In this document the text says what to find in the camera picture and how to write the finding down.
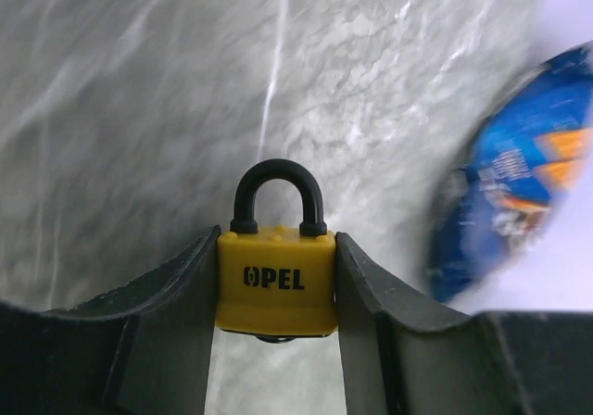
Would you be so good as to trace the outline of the yellow padlock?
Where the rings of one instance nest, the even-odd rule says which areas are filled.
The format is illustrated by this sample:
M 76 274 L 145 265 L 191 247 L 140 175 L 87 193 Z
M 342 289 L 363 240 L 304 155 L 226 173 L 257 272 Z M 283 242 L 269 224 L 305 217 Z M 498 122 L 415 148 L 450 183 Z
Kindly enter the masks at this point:
M 298 227 L 256 222 L 257 192 L 272 180 L 298 190 L 303 211 Z M 219 329 L 273 344 L 336 331 L 335 235 L 324 221 L 321 188 L 307 169 L 275 158 L 248 170 L 235 192 L 230 229 L 217 248 Z

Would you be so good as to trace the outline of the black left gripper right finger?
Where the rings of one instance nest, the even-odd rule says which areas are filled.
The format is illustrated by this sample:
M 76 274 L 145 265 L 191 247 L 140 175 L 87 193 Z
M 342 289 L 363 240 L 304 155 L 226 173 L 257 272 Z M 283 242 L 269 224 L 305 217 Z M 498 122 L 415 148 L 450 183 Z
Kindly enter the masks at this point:
M 336 238 L 336 302 L 347 412 L 359 415 L 588 414 L 592 317 L 467 316 Z

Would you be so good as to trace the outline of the blue Doritos chip bag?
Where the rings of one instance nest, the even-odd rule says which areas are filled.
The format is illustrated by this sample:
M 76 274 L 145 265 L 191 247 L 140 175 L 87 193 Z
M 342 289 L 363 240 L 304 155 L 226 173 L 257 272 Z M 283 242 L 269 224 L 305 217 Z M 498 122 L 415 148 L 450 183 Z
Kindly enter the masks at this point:
M 429 293 L 447 303 L 532 248 L 590 154 L 592 44 L 524 74 L 437 188 Z

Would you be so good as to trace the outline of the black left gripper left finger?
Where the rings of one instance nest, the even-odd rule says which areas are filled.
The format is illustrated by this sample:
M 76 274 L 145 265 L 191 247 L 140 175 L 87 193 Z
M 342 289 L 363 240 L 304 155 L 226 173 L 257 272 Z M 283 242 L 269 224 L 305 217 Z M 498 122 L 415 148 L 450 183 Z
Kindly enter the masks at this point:
M 5 414 L 200 414 L 217 293 L 218 228 L 75 308 L 1 306 Z

